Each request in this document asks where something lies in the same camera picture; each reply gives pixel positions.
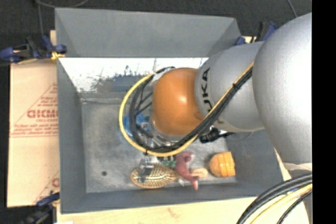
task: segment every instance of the gray bin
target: gray bin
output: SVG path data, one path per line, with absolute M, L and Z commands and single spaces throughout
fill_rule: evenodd
M 236 164 L 233 180 L 200 182 L 198 191 L 178 184 L 156 190 L 104 185 L 107 176 L 120 176 L 118 172 L 123 167 L 135 168 L 137 158 L 142 156 L 123 137 L 109 140 L 110 137 L 100 135 L 101 130 L 108 128 L 118 132 L 117 107 L 124 92 L 118 88 L 105 93 L 83 93 L 70 75 L 77 72 L 80 76 L 80 70 L 65 63 L 86 62 L 92 57 L 108 58 L 111 62 L 120 58 L 209 57 L 231 47 L 240 32 L 235 19 L 227 17 L 71 8 L 58 8 L 55 14 L 57 43 L 68 47 L 66 58 L 58 61 L 61 212 L 256 196 L 282 180 L 274 148 L 266 132 L 258 131 L 239 134 L 226 143 L 222 138 L 211 145 L 217 147 L 216 151 L 223 145 L 223 151 L 232 152 Z M 105 109 L 111 116 L 106 116 Z M 103 170 L 109 163 L 113 163 L 110 170 Z

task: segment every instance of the kuka logo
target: kuka logo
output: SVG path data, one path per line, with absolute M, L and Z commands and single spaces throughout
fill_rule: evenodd
M 31 119 L 35 118 L 57 118 L 58 117 L 58 111 L 53 110 L 47 110 L 47 109 L 37 109 L 37 110 L 28 110 L 27 111 L 27 117 Z
M 205 70 L 203 72 L 202 75 L 202 80 L 205 82 L 205 84 L 201 84 L 201 89 L 202 89 L 202 97 L 203 97 L 203 103 L 208 106 L 208 112 L 211 111 L 212 109 L 212 104 L 209 100 L 209 94 L 207 93 L 207 86 L 208 86 L 208 72 L 209 72 L 210 68 L 208 68 L 207 70 Z

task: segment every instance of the blue clamp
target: blue clamp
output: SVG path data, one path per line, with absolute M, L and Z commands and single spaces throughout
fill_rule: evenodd
M 50 59 L 55 53 L 63 56 L 66 52 L 65 45 L 54 46 L 47 36 L 42 36 L 42 45 L 36 45 L 31 37 L 27 37 L 23 44 L 1 50 L 0 58 L 10 63 L 18 63 L 31 59 Z
M 51 219 L 50 223 L 55 223 L 57 219 L 56 207 L 52 203 L 59 198 L 59 193 L 54 193 L 38 201 L 36 204 L 38 209 L 20 221 L 20 224 L 42 224 L 48 217 Z

